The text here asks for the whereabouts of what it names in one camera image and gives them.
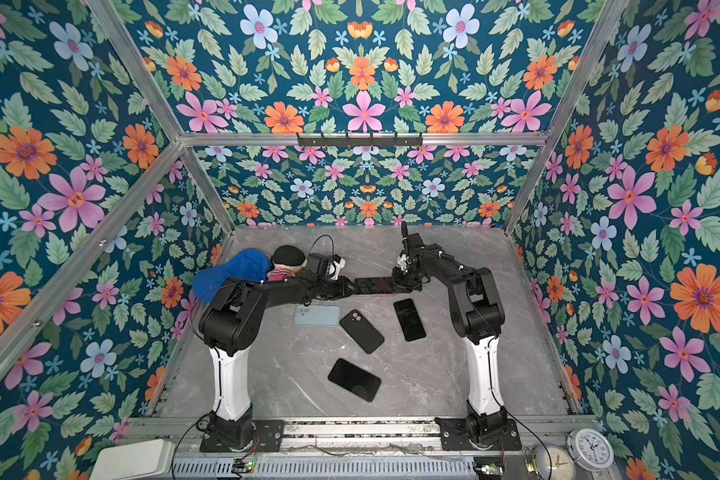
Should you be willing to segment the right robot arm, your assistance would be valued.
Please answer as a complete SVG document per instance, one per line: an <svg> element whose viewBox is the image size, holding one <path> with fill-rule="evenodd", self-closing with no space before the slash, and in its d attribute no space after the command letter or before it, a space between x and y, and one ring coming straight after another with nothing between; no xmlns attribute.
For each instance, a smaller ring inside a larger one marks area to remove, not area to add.
<svg viewBox="0 0 720 480"><path fill-rule="evenodd" d="M393 269L396 293L420 291L439 281L447 291L448 312L456 334L464 341L469 394L464 432L470 443L486 447L507 424L508 413L499 386L499 337L505 310L490 269L472 267L438 244L425 243L418 233L400 225L402 250Z"/></svg>

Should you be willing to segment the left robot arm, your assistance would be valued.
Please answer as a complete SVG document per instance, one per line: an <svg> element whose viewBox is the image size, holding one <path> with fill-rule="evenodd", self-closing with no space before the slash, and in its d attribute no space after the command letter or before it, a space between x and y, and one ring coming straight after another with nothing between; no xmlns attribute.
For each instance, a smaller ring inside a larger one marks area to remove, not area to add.
<svg viewBox="0 0 720 480"><path fill-rule="evenodd" d="M354 293L337 254L304 254L287 245L274 257L244 249L231 260L196 274L193 290L207 304L197 331L211 354L214 400L208 429L220 443L242 451L255 442L248 391L250 347L270 307L308 305Z"/></svg>

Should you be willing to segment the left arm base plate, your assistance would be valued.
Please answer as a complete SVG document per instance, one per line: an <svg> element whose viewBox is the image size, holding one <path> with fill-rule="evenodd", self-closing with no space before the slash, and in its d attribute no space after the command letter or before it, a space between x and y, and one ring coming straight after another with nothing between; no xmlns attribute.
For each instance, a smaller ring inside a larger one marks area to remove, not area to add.
<svg viewBox="0 0 720 480"><path fill-rule="evenodd" d="M221 419L206 429L200 444L203 453L278 452L284 438L282 420L246 420L224 425Z"/></svg>

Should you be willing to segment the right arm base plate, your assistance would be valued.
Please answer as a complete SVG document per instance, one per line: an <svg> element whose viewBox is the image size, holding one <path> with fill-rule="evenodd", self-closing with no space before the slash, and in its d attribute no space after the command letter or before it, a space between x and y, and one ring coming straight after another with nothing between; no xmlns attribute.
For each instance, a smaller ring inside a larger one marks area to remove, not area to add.
<svg viewBox="0 0 720 480"><path fill-rule="evenodd" d="M480 420L436 417L441 448L445 451L520 451L522 443L516 423L507 420L484 428Z"/></svg>

